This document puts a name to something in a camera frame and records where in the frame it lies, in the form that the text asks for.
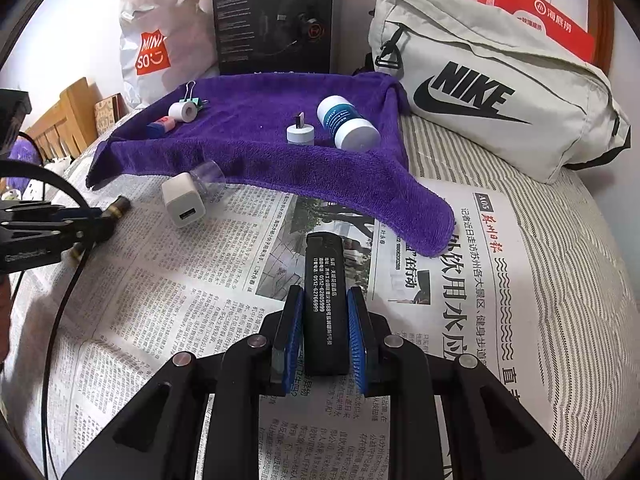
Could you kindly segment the left hand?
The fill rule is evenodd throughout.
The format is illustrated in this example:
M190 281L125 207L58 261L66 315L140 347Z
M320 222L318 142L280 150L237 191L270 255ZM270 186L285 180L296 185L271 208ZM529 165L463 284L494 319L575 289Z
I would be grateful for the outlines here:
M11 283L6 274L0 280L0 363L3 363L10 350L10 327L13 301Z

